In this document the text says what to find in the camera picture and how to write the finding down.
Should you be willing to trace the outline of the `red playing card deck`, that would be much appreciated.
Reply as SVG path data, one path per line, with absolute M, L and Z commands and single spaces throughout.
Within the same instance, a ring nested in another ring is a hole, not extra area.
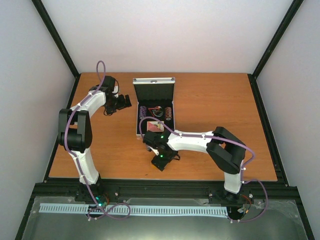
M 146 130 L 154 133 L 161 133 L 165 128 L 159 121 L 148 121 Z

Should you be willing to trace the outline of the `black triangular dealer button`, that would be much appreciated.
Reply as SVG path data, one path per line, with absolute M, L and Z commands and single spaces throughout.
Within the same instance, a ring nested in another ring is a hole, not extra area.
M 153 117 L 161 117 L 163 115 L 163 110 L 161 107 L 150 107 L 148 108 L 149 112 Z

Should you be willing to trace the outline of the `brown black chip stack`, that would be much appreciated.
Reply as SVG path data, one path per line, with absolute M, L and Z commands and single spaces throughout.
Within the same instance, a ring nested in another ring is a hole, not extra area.
M 164 109 L 164 116 L 165 116 L 165 120 L 166 121 L 171 121 L 173 118 L 173 114 L 172 114 L 172 108 L 171 107 L 166 107 Z

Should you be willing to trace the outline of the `aluminium poker case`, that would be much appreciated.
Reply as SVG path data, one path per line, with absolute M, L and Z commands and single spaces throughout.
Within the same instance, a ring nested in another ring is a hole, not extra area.
M 174 92 L 176 79 L 174 77 L 135 77 L 132 81 L 137 98 L 136 136 L 140 138 L 147 131 L 147 122 L 160 120 L 170 129 L 175 129 Z M 148 119 L 139 118 L 139 107 L 147 107 Z M 161 107 L 164 110 L 162 117 L 152 116 L 148 108 Z M 165 108 L 172 108 L 172 120 L 165 119 Z

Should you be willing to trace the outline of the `clear round tube lid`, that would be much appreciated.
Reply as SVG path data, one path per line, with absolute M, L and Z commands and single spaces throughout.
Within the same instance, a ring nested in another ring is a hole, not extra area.
M 164 115 L 164 110 L 163 109 L 153 109 L 152 113 L 155 117 L 162 117 Z

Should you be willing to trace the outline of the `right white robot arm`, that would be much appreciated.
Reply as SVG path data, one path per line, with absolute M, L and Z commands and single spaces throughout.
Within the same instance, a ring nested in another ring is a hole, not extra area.
M 208 154 L 224 172 L 224 190 L 237 195 L 242 186 L 242 165 L 246 145 L 224 127 L 214 131 L 197 133 L 165 130 L 162 133 L 147 131 L 142 142 L 155 156 L 151 163 L 163 171 L 172 160 L 180 160 L 179 151 Z

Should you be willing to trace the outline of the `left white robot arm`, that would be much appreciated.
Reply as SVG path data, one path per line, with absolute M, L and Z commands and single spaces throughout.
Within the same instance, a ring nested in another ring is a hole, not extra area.
M 95 202 L 103 198 L 104 188 L 96 184 L 100 174 L 90 149 L 93 141 L 91 117 L 101 107 L 104 107 L 105 116 L 131 107 L 129 95 L 119 94 L 119 90 L 118 81 L 107 75 L 100 85 L 90 88 L 81 102 L 71 108 L 61 109 L 58 114 L 58 144 L 72 157 L 79 181 L 90 185 L 86 195 Z

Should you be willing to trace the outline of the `black aluminium frame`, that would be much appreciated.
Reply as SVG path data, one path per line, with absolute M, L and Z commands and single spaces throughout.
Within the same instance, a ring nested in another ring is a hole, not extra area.
M 76 90 L 79 85 L 81 74 L 76 69 L 74 62 L 70 54 L 68 53 L 54 23 L 52 22 L 50 15 L 48 14 L 44 4 L 40 0 L 34 0 L 33 5 L 41 17 L 43 23 L 48 29 L 52 39 L 57 45 L 62 57 L 66 61 L 71 73 L 75 80 L 69 97 L 67 106 L 70 107 L 72 100 L 75 97 Z M 264 186 L 267 190 L 269 200 L 293 200 L 296 203 L 298 210 L 298 218 L 301 219 L 303 225 L 303 231 L 306 234 L 307 239 L 313 240 L 314 234 L 312 232 L 305 208 L 303 206 L 298 188 L 296 186 L 290 186 L 285 169 L 280 157 L 280 153 L 276 144 L 274 134 L 271 129 L 270 121 L 267 116 L 265 105 L 263 103 L 261 93 L 258 87 L 257 78 L 265 67 L 267 61 L 278 45 L 279 41 L 283 37 L 285 31 L 293 20 L 294 16 L 298 12 L 302 5 L 301 0 L 294 0 L 284 15 L 280 25 L 275 31 L 270 43 L 264 51 L 261 59 L 259 60 L 255 70 L 252 74 L 248 75 L 248 81 L 251 87 L 252 95 L 255 101 L 255 105 L 259 114 L 259 118 L 262 124 L 264 136 L 268 146 L 268 150 L 271 155 L 271 160 L 275 169 L 277 180 L 275 182 L 265 182 Z M 58 149 L 58 144 L 55 143 L 51 157 L 48 163 L 48 167 L 43 178 L 43 182 L 36 183 L 26 211 L 22 218 L 20 227 L 16 234 L 16 239 L 21 240 L 27 237 L 27 233 L 31 230 L 32 225 L 32 207 L 36 202 L 36 197 L 75 197 L 79 200 L 87 201 L 89 194 L 84 192 L 84 188 L 80 184 L 76 183 L 75 178 L 52 178 L 49 176 L 49 171 L 52 168 L 54 157 Z M 208 197 L 209 201 L 213 200 L 211 194 L 222 188 L 221 181 L 183 181 L 183 180 L 111 180 L 105 179 L 101 181 L 107 187 L 111 189 L 120 189 L 120 200 L 125 198 L 136 197 L 140 199 L 173 199 L 175 197 L 179 199 L 189 199 L 191 197 Z

